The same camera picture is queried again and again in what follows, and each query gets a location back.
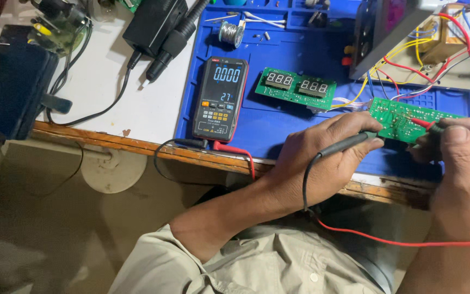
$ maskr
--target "shirt sleeve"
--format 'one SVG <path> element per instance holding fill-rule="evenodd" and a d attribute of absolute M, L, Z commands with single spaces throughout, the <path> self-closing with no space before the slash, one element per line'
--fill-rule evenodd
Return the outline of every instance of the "shirt sleeve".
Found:
<path fill-rule="evenodd" d="M 109 293 L 185 293 L 191 281 L 205 272 L 167 224 L 139 238 Z"/>

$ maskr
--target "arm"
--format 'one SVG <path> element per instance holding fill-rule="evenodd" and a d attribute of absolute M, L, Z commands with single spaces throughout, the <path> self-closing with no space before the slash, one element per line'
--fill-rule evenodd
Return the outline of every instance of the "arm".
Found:
<path fill-rule="evenodd" d="M 429 241 L 470 241 L 470 119 L 442 120 L 443 181 L 431 202 Z M 418 151 L 412 150 L 415 158 Z M 470 247 L 418 251 L 398 293 L 470 293 Z"/>
<path fill-rule="evenodd" d="M 293 133 L 286 139 L 275 168 L 244 189 L 194 206 L 170 222 L 173 235 L 201 262 L 208 261 L 238 232 L 302 208 L 302 177 L 315 154 L 360 130 L 379 131 L 368 112 L 342 114 Z M 333 196 L 347 184 L 370 150 L 382 147 L 375 138 L 320 160 L 311 174 L 309 205 Z"/>

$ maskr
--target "man's right hand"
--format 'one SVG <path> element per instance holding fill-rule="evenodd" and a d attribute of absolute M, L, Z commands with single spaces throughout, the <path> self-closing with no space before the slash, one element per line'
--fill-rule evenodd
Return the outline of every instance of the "man's right hand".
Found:
<path fill-rule="evenodd" d="M 431 201 L 430 237 L 470 241 L 470 118 L 442 119 L 440 126 L 447 127 L 440 146 L 446 170 Z"/>

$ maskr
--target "solder wire spool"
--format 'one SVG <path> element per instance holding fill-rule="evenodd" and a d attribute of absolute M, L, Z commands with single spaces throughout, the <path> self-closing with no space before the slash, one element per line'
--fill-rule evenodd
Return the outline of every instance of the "solder wire spool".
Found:
<path fill-rule="evenodd" d="M 242 43 L 242 36 L 244 36 L 244 28 L 242 26 L 222 21 L 219 30 L 219 41 L 230 43 L 235 48 L 238 48 L 240 43 Z"/>

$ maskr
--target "digital multimeter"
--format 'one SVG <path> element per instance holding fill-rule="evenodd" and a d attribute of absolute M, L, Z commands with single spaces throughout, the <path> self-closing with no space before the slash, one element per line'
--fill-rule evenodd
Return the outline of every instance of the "digital multimeter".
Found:
<path fill-rule="evenodd" d="M 204 65 L 199 100 L 193 118 L 193 136 L 230 142 L 244 95 L 248 62 L 210 57 Z"/>

